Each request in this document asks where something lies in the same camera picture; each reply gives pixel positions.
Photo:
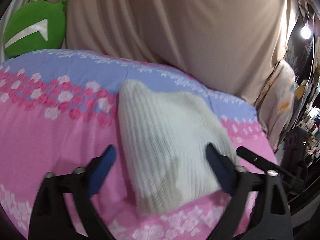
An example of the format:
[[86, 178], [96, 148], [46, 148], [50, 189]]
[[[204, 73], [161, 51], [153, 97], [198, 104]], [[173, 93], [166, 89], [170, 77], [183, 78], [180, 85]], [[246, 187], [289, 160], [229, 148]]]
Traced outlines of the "pink floral bed sheet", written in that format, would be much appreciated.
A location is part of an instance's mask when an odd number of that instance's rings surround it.
[[[39, 50], [1, 64], [1, 206], [27, 237], [37, 191], [47, 172], [68, 174], [116, 145], [116, 106], [127, 79], [157, 92], [200, 96], [234, 146], [275, 161], [253, 106], [208, 89], [160, 64], [115, 59], [84, 50]], [[162, 216], [137, 213], [125, 161], [117, 156], [93, 203], [117, 239], [205, 239], [229, 198], [222, 192]]]

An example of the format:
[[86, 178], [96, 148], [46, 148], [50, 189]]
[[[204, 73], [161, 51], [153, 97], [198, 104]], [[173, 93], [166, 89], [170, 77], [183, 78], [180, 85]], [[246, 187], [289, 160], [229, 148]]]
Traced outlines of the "glowing light bulb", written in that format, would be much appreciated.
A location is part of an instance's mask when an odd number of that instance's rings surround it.
[[309, 28], [308, 22], [304, 25], [304, 27], [300, 30], [300, 35], [303, 39], [308, 40], [311, 37], [311, 29]]

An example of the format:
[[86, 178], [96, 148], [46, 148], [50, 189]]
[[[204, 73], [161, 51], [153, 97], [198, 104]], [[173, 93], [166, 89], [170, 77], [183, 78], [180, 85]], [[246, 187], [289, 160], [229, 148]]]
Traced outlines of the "floral cream hanging cloth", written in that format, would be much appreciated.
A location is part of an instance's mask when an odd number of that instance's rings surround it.
[[259, 122], [273, 149], [277, 148], [280, 135], [292, 116], [295, 80], [292, 67], [281, 60], [254, 103]]

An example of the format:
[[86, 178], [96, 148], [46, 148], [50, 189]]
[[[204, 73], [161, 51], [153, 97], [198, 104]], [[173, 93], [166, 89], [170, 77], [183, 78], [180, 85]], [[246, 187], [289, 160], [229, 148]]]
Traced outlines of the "beige draped curtain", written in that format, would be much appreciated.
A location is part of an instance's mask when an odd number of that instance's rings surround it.
[[66, 2], [67, 48], [166, 63], [249, 103], [284, 57], [298, 17], [297, 0]]

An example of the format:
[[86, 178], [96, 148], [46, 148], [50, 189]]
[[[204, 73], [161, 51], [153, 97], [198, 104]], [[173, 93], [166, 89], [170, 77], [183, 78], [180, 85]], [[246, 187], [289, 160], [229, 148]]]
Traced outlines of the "green plush pillow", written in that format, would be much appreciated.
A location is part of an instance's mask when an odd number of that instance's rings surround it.
[[8, 58], [42, 49], [60, 49], [66, 33], [67, 1], [31, 1], [18, 9], [4, 31]]

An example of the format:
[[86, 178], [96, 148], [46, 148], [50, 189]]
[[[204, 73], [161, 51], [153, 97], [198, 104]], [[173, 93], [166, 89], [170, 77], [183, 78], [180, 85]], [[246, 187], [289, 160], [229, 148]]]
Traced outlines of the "white red black knit sweater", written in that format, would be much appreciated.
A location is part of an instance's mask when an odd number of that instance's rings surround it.
[[217, 116], [189, 92], [154, 92], [137, 80], [120, 88], [121, 143], [137, 209], [161, 215], [219, 191], [206, 147], [237, 164], [236, 151]]

